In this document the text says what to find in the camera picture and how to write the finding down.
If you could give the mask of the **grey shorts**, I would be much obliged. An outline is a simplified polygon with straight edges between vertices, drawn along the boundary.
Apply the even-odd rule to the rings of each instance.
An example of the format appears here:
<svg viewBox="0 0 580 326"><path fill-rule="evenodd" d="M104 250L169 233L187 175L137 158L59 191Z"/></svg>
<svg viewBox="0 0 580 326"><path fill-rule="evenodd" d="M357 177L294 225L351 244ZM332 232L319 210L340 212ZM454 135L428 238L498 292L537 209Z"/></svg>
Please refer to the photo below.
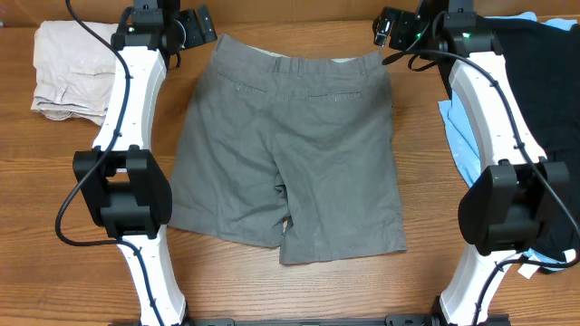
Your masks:
<svg viewBox="0 0 580 326"><path fill-rule="evenodd" d="M403 252L393 129L379 53L288 57L224 34L188 105L169 223L282 264Z"/></svg>

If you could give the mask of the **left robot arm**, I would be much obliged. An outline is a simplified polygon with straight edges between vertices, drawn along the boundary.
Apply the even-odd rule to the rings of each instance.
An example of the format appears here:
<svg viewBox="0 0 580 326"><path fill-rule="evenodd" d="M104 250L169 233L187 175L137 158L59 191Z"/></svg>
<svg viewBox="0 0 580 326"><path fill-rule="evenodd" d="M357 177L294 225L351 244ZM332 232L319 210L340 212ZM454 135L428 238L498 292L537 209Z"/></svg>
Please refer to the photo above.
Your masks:
<svg viewBox="0 0 580 326"><path fill-rule="evenodd" d="M77 184L55 220L55 232L64 239L65 209L82 194L93 223L106 231L102 244L117 246L130 269L139 325L193 322L170 260L172 194L151 152L151 131L170 59L216 39L206 5L183 10L178 1L150 0L124 9L111 39L103 42L116 57L105 121L91 149L75 153Z"/></svg>

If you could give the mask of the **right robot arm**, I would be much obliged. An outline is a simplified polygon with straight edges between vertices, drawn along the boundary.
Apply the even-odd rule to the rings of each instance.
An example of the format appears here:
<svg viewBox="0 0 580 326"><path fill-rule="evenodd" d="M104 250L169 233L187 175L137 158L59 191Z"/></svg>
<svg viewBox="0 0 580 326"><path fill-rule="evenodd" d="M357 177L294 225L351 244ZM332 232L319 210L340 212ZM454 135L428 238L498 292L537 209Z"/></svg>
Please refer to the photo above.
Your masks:
<svg viewBox="0 0 580 326"><path fill-rule="evenodd" d="M415 11L383 8L374 41L402 57L429 60L457 96L477 142L481 173L459 202L465 247L448 287L428 314L389 315L389 325L506 325L490 302L506 272L564 213L569 174L529 131L508 81L496 34L470 1L422 1Z"/></svg>

